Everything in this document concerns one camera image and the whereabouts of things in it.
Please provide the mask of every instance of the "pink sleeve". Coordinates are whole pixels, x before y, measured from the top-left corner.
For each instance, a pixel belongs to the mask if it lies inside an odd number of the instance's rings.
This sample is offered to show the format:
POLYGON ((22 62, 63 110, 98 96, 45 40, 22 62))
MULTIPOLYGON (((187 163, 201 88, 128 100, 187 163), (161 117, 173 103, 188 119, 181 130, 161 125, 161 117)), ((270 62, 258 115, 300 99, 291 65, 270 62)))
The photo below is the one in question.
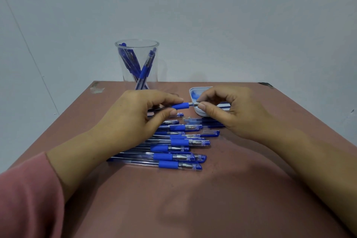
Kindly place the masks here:
POLYGON ((41 153, 0 175, 0 236, 60 237, 64 205, 60 181, 41 153))

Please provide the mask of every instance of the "table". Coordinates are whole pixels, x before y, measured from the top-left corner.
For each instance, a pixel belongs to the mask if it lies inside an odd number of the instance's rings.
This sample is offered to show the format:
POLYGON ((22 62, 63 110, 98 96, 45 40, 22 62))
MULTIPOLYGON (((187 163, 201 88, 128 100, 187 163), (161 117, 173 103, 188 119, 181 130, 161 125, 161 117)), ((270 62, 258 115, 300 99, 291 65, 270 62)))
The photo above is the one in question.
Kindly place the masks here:
MULTIPOLYGON (((159 82, 189 101, 191 87, 159 82)), ((275 116, 357 155, 356 147, 277 89, 251 88, 275 116)), ((14 163, 92 128, 124 92, 123 82, 93 82, 14 163)), ((196 117, 193 108, 182 111, 196 117)), ((66 205, 64 237, 350 237, 293 170, 263 145, 221 130, 202 172, 104 162, 66 205)))

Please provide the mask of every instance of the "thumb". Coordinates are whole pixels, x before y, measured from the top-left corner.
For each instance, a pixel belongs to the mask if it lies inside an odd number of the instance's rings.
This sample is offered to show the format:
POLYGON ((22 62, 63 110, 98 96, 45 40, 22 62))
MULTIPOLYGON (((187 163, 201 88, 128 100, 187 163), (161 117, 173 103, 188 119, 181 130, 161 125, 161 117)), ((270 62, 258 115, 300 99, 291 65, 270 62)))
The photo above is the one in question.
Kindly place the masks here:
POLYGON ((211 118, 216 119, 217 121, 223 123, 224 125, 226 125, 232 118, 231 114, 227 113, 223 109, 220 109, 218 106, 213 105, 209 102, 200 102, 197 107, 203 110, 204 112, 206 112, 206 114, 208 114, 211 118))
POLYGON ((150 136, 152 136, 154 132, 156 132, 157 128, 164 122, 165 119, 167 119, 170 116, 174 116, 176 114, 177 114, 177 110, 174 108, 166 108, 156 113, 146 123, 147 131, 151 134, 150 136))

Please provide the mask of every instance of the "clear plastic cup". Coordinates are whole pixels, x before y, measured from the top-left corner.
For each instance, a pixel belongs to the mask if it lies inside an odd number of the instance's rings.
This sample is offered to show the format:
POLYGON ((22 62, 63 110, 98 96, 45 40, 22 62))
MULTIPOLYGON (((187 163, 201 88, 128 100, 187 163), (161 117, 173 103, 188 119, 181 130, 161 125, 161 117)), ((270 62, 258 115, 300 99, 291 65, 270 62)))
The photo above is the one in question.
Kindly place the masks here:
POLYGON ((159 43, 153 40, 145 39, 127 39, 117 41, 115 46, 118 48, 121 70, 126 89, 135 89, 138 73, 145 65, 145 62, 152 54, 155 53, 154 61, 150 69, 149 77, 146 79, 145 89, 157 89, 158 83, 158 66, 157 51, 159 43))

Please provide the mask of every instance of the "hand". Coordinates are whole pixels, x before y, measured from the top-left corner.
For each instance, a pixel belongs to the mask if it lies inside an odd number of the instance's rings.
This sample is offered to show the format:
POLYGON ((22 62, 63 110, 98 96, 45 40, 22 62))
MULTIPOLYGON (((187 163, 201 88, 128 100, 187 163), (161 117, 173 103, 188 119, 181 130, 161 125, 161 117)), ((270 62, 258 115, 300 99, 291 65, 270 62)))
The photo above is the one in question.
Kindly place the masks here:
POLYGON ((157 90, 126 91, 89 133, 102 148, 113 150, 113 154, 116 154, 147 140, 165 119, 177 114, 177 110, 167 108, 148 119, 149 108, 183 101, 175 95, 157 90))
POLYGON ((249 88, 216 86, 203 92, 197 101, 200 102, 199 109, 223 123, 233 133, 254 141, 261 140, 276 122, 249 88), (229 112, 216 106, 225 101, 231 104, 229 112))

